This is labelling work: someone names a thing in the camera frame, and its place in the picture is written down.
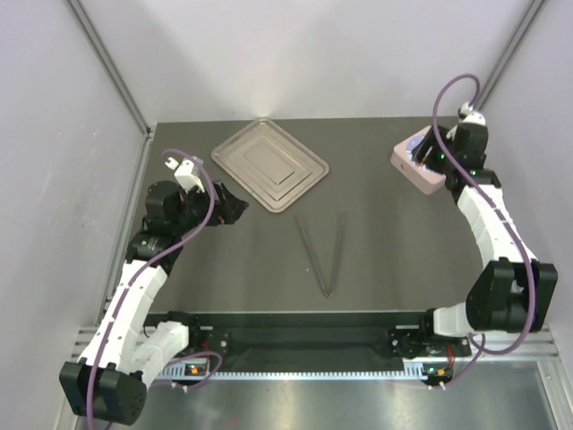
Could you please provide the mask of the aluminium frame rail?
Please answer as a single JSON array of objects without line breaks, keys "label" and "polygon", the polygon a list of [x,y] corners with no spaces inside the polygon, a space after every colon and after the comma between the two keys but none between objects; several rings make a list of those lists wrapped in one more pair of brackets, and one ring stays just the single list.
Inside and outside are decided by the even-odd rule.
[{"label": "aluminium frame rail", "polygon": [[197,383],[211,375],[220,381],[329,381],[329,380],[429,380],[449,379],[461,371],[477,352],[467,342],[436,355],[408,358],[406,346],[398,343],[348,344],[339,348],[320,345],[311,348],[286,344],[241,343],[236,335],[221,338],[226,347],[214,345],[215,332],[208,333],[210,345],[221,356],[175,357],[158,372],[155,383]]}]

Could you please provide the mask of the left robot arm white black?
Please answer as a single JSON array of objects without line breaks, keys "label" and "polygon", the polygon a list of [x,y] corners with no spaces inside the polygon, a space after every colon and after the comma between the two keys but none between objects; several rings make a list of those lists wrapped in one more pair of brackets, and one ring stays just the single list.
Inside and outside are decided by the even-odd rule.
[{"label": "left robot arm white black", "polygon": [[141,227],[127,247],[111,303],[79,358],[60,370],[75,415],[89,425],[97,420],[132,425],[168,363],[180,352],[190,356],[201,349],[201,331],[185,322],[160,322],[145,341],[138,338],[184,240],[205,227],[235,224],[248,207],[220,181],[189,189],[169,180],[149,186]]}]

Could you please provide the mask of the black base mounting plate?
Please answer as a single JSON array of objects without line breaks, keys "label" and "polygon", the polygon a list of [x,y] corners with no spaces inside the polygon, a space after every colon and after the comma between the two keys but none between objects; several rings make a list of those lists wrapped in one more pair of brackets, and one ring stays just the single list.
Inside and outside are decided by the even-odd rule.
[{"label": "black base mounting plate", "polygon": [[189,348],[211,348],[208,333],[215,332],[214,345],[226,347],[223,336],[236,335],[241,343],[307,345],[333,345],[372,343],[406,346],[408,358],[420,353],[436,355],[440,348],[448,352],[464,339],[431,335],[423,327],[423,315],[416,312],[360,312],[360,313],[219,313],[190,314],[168,312],[150,314],[144,326],[157,328],[160,323],[182,323],[189,329]]}]

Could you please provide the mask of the metal tongs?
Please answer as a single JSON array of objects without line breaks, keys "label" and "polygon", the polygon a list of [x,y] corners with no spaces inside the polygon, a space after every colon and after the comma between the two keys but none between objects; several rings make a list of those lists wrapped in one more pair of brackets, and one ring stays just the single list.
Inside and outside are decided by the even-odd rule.
[{"label": "metal tongs", "polygon": [[318,283],[322,296],[330,300],[337,292],[343,246],[346,237],[347,215],[337,213],[334,237],[330,240],[332,249],[325,254],[314,240],[307,218],[300,212],[295,215],[295,226],[301,238],[304,251],[309,259],[312,273]]}]

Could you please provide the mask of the silver metal tray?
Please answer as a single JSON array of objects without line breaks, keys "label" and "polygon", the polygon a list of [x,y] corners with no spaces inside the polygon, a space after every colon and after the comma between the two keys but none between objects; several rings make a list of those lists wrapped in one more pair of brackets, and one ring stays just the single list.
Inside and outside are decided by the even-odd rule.
[{"label": "silver metal tray", "polygon": [[222,142],[211,158],[271,213],[285,211],[329,173],[329,164],[268,118]]}]

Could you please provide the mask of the pink chocolate tin box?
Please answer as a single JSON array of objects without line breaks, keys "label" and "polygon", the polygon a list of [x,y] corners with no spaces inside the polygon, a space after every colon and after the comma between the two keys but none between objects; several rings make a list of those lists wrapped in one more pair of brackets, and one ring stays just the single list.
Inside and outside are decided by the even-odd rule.
[{"label": "pink chocolate tin box", "polygon": [[406,153],[393,152],[390,162],[423,194],[433,194],[445,185],[444,175],[417,166]]}]

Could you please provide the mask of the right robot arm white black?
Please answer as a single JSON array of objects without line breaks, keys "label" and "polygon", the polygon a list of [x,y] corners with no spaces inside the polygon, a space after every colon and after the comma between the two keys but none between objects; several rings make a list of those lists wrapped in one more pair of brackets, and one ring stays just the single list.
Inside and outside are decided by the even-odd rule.
[{"label": "right robot arm white black", "polygon": [[451,338],[466,338],[481,351],[489,332],[514,333],[505,354],[527,335],[539,331],[558,280],[551,263],[540,262],[524,244],[505,206],[497,174],[484,165],[489,133],[484,123],[465,119],[448,130],[433,125],[411,150],[423,172],[443,176],[458,210],[466,218],[483,263],[483,270],[466,299],[428,311],[417,333],[420,348],[441,353]]}]

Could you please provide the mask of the silver tin lid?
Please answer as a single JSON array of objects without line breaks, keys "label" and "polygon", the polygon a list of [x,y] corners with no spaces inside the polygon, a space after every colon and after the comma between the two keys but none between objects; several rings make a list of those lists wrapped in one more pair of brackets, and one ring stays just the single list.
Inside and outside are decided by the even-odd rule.
[{"label": "silver tin lid", "polygon": [[[413,162],[413,150],[422,142],[422,139],[431,130],[432,130],[432,128],[428,125],[425,128],[423,128],[422,130],[414,133],[413,135],[406,138],[404,141],[397,144],[393,148],[392,153],[393,152],[406,153],[407,156],[410,158],[410,160]],[[420,164],[416,164],[416,165],[419,167],[427,168],[425,165],[420,165]]]}]

